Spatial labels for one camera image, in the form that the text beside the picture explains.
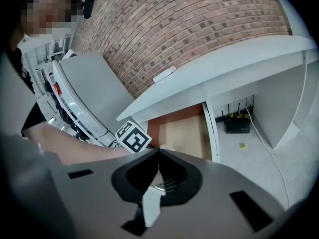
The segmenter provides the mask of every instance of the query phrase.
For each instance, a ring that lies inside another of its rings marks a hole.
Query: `person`
[[[47,34],[48,30],[70,21],[71,17],[81,11],[81,0],[15,0],[11,3],[16,15],[11,34],[8,35],[7,53],[13,67],[33,91],[30,75],[22,66],[19,42],[24,35],[37,36]],[[63,164],[99,161],[130,154],[123,147],[107,148],[90,145],[51,126],[44,118],[36,103],[31,110],[22,133],[35,144],[40,144],[44,151],[59,155]]]

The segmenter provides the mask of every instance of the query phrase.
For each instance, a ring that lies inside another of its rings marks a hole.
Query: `white cable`
[[[284,187],[285,187],[285,191],[286,191],[286,195],[287,195],[287,201],[288,201],[288,208],[289,208],[289,207],[290,207],[290,199],[289,199],[288,190],[287,190],[287,185],[286,185],[286,180],[285,180],[285,178],[284,178],[283,172],[281,171],[279,165],[277,164],[273,153],[272,153],[272,152],[270,151],[270,149],[265,145],[265,143],[264,143],[263,139],[261,138],[261,136],[260,136],[258,130],[256,129],[256,127],[255,127],[255,125],[254,125],[254,123],[253,123],[253,120],[251,119],[251,116],[250,116],[250,113],[249,113],[247,107],[245,107],[245,108],[246,108],[246,110],[247,110],[247,112],[248,112],[251,125],[253,125],[255,131],[257,132],[257,135],[258,135],[259,139],[261,140],[261,142],[262,142],[262,144],[264,145],[264,147],[265,147],[265,148],[268,150],[268,152],[270,153],[271,157],[273,158],[274,163],[276,164],[276,166],[277,166],[277,168],[278,168],[278,170],[279,170],[279,172],[280,172],[280,174],[281,174],[281,177],[282,177],[283,182],[284,182]]]

